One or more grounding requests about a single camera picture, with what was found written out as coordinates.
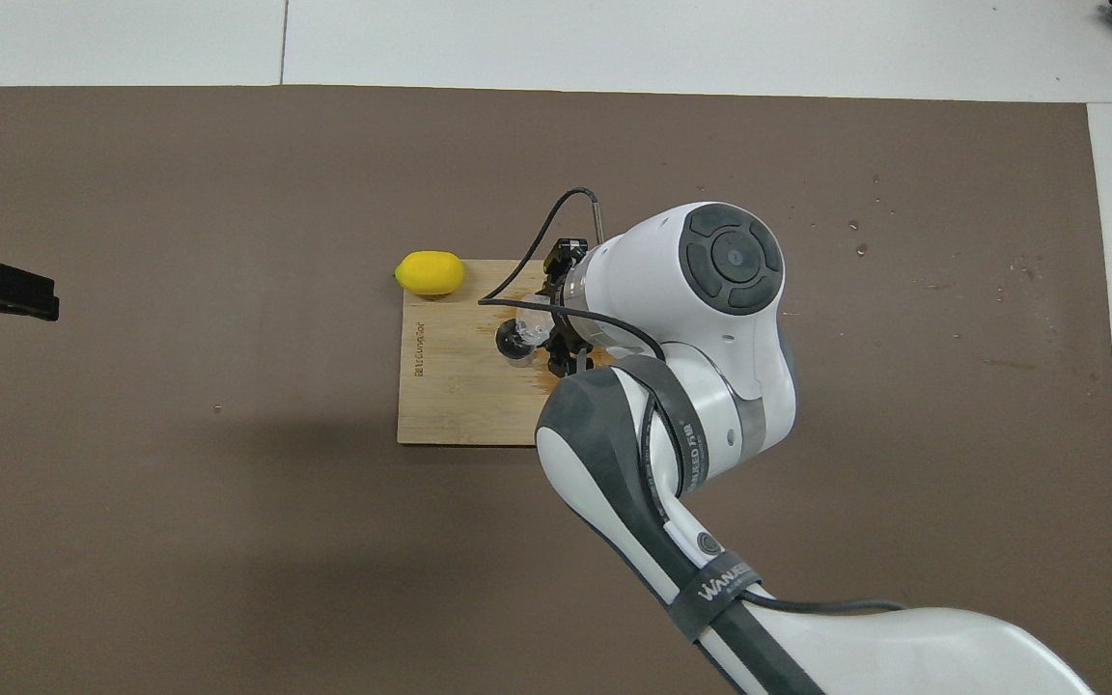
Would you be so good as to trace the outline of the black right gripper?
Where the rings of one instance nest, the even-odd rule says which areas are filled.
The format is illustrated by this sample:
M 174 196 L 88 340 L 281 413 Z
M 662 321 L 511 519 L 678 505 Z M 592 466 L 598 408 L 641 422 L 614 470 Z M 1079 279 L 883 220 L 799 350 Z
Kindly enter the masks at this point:
M 596 365 L 592 355 L 593 345 L 572 330 L 569 320 L 562 312 L 565 307 L 565 281 L 587 254 L 587 238 L 560 237 L 542 261 L 540 294 L 546 296 L 548 305 L 556 308 L 550 312 L 550 338 L 544 342 L 544 350 L 548 355 L 547 369 L 557 378 L 586 373 Z

